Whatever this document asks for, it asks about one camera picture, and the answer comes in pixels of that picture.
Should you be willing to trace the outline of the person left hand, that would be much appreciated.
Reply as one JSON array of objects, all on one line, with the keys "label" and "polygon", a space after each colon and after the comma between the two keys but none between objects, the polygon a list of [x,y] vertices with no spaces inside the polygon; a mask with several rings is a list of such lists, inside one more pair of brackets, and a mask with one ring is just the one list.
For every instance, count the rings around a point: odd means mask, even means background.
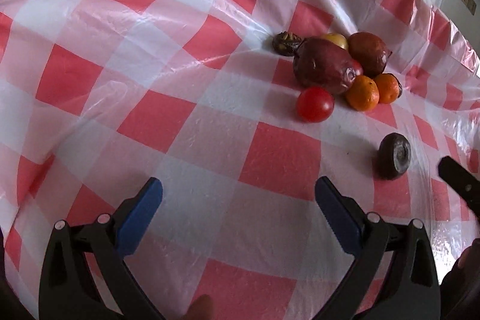
[{"label": "person left hand", "polygon": [[205,294],[193,301],[180,320],[212,320],[214,317],[214,304],[212,298]]}]

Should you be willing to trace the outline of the person right hand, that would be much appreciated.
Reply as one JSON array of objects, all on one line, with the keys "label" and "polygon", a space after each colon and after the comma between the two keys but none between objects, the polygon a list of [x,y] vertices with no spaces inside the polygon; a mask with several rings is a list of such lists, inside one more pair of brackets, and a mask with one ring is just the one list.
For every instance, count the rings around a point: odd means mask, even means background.
[{"label": "person right hand", "polygon": [[463,269],[467,266],[475,266],[479,263],[479,247],[471,245],[460,255],[457,266]]}]

